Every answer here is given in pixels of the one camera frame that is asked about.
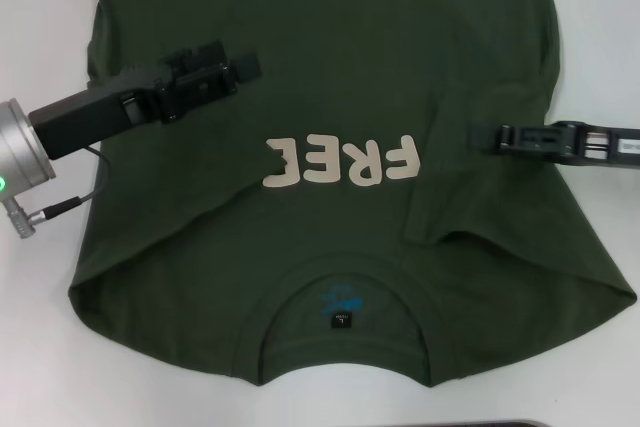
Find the white surface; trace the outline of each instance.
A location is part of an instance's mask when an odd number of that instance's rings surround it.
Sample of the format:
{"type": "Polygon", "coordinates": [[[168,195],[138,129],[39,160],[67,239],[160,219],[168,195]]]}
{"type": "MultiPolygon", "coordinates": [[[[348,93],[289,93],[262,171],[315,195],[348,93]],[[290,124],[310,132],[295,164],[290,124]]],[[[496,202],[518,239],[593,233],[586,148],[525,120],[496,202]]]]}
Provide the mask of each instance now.
{"type": "MultiPolygon", "coordinates": [[[[96,0],[0,0],[0,99],[34,110],[85,86],[96,0]]],[[[564,70],[554,119],[640,128],[637,0],[556,0],[564,70]]],[[[84,193],[95,160],[55,162],[29,210],[84,193]]],[[[563,169],[628,281],[640,290],[640,171],[563,169]]],[[[256,388],[174,368],[90,332],[66,289],[86,210],[19,241],[0,222],[0,425],[347,426],[533,418],[552,427],[640,422],[640,308],[534,359],[427,389],[361,366],[288,374],[256,388]]]]}

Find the dark green t-shirt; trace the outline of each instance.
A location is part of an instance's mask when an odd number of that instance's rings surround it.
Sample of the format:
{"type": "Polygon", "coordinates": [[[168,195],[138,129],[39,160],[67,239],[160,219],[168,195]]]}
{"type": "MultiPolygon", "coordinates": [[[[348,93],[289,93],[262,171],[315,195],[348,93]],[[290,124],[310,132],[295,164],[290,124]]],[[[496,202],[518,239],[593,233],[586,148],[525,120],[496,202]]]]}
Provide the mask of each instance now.
{"type": "Polygon", "coordinates": [[[264,76],[103,144],[70,289],[92,329],[255,384],[354,362],[436,385],[635,301],[554,166],[466,145],[544,122],[552,0],[100,0],[90,73],[215,39],[264,76]]]}

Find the clothing tag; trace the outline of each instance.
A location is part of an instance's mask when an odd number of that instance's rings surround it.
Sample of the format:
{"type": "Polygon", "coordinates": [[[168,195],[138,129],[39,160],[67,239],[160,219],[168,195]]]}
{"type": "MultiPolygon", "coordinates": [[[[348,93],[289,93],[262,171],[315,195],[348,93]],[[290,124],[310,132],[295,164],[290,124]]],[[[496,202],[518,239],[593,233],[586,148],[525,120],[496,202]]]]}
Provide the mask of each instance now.
{"type": "Polygon", "coordinates": [[[351,328],[351,312],[338,312],[331,316],[332,329],[350,329],[351,328]]]}

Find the t-shirt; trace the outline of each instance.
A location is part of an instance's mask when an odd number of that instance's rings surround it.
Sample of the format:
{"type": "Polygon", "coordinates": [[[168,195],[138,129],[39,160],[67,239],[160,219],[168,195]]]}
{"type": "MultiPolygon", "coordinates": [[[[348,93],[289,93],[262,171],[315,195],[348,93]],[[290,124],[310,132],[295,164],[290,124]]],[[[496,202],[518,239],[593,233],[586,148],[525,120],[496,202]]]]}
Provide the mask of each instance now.
{"type": "Polygon", "coordinates": [[[635,302],[555,166],[467,146],[543,124],[552,0],[100,0],[89,71],[216,39],[263,77],[103,143],[70,288],[91,329],[258,385],[346,362],[433,386],[635,302]]]}

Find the green t-shirt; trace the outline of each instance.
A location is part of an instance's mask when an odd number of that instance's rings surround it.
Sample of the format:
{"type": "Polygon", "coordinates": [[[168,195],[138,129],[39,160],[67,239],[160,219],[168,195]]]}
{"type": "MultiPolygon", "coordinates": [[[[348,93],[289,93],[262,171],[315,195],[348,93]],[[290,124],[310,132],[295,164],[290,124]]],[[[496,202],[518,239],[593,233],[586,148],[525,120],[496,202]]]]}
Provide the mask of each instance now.
{"type": "Polygon", "coordinates": [[[255,384],[353,362],[436,385],[636,300],[555,166],[467,148],[544,122],[552,0],[100,0],[90,73],[215,39],[264,76],[103,144],[70,289],[90,328],[255,384]]]}

